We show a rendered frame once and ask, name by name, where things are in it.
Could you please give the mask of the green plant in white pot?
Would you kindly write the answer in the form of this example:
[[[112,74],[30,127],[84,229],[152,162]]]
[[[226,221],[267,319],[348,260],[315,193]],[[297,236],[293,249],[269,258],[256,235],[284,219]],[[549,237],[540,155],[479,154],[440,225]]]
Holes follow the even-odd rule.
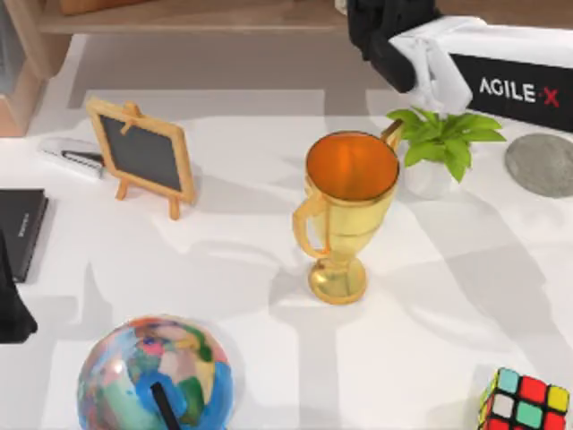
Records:
[[[473,166],[474,143],[506,141],[502,125],[481,114],[439,116],[411,107],[392,110],[387,118],[403,122],[405,185],[423,199],[440,199],[461,184]]]

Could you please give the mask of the wooden shelf unit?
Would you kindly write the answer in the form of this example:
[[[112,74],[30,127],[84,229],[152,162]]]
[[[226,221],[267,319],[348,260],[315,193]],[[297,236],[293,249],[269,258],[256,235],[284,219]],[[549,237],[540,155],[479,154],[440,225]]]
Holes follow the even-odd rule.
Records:
[[[108,91],[325,90],[344,76],[350,42],[333,0],[142,0],[70,14],[90,0],[0,0],[22,39],[13,93],[0,93],[0,137],[23,136],[42,87],[86,39],[65,103]]]

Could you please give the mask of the gold trophy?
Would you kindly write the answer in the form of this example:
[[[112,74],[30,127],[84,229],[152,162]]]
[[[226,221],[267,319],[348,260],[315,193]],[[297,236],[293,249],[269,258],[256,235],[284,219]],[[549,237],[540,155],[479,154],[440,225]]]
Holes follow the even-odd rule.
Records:
[[[358,301],[366,270],[357,255],[381,226],[396,192],[396,153],[404,123],[373,135],[337,131],[321,137],[305,158],[306,198],[292,226],[300,248],[314,259],[312,293],[332,305]]]

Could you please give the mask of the grey round coaster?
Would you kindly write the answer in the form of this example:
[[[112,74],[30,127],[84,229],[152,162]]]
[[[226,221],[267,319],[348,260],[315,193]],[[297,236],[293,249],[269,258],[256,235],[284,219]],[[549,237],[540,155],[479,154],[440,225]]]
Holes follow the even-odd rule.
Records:
[[[559,199],[573,197],[573,141],[549,133],[515,139],[504,156],[512,179],[527,191]]]

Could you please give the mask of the framed blackboard on easel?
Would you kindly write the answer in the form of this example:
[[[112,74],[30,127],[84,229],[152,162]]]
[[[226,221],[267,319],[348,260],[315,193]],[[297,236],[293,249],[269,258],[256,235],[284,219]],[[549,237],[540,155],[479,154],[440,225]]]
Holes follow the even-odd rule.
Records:
[[[131,186],[168,200],[169,218],[196,198],[191,161],[182,127],[144,115],[134,102],[118,105],[93,97],[86,104],[107,172],[119,180],[122,201]]]

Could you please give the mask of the white stapler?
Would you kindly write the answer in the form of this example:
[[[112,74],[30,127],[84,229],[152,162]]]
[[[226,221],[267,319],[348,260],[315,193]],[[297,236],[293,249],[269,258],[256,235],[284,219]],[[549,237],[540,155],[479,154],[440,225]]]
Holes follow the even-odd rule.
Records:
[[[105,165],[99,146],[94,142],[70,137],[48,137],[38,144],[38,153],[66,171],[101,179]]]

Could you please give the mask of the colourful puzzle cube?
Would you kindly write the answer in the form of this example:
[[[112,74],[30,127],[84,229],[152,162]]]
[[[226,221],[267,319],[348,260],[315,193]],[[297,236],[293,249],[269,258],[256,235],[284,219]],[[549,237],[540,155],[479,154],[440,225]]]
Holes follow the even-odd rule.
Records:
[[[569,391],[507,367],[480,396],[476,430],[567,430]]]

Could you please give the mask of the black book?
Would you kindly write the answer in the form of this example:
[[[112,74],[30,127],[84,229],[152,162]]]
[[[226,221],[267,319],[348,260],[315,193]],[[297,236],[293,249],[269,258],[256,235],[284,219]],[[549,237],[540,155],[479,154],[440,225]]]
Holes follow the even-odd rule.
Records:
[[[41,188],[0,189],[0,229],[16,282],[27,279],[48,202]]]

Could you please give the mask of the colourful globe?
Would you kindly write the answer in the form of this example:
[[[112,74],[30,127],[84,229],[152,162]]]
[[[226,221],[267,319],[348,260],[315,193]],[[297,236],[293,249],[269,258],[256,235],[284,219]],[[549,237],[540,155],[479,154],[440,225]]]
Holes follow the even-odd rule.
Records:
[[[81,430],[227,430],[233,406],[226,351],[200,325],[168,314],[113,329],[78,376]]]

